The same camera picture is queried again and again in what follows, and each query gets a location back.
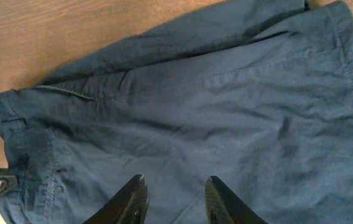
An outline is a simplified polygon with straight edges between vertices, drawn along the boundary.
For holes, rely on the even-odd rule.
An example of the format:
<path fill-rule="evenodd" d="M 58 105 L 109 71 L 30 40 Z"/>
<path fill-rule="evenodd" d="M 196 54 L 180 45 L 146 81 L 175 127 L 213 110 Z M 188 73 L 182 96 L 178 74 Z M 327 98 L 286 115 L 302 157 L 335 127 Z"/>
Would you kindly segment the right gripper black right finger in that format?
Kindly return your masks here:
<path fill-rule="evenodd" d="M 206 181 L 205 202 L 209 224 L 267 224 L 218 176 Z"/>

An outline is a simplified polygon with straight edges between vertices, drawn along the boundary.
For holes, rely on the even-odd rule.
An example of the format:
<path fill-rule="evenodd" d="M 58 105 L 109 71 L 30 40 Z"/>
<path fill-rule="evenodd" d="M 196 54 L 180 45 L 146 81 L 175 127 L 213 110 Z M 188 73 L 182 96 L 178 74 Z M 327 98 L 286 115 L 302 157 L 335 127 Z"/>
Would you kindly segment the navy blue shorts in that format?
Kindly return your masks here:
<path fill-rule="evenodd" d="M 353 223 L 353 15 L 228 1 L 0 93 L 7 223 L 81 223 L 133 175 L 148 223 L 205 223 L 220 177 L 269 223 Z"/>

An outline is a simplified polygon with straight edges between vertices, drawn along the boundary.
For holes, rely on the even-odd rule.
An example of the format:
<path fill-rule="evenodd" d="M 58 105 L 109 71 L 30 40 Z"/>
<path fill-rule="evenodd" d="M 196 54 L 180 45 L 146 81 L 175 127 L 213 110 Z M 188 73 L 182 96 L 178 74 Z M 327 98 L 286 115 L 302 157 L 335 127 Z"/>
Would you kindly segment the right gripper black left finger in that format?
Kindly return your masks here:
<path fill-rule="evenodd" d="M 148 209 L 147 196 L 144 175 L 134 175 L 83 224 L 144 224 Z"/>

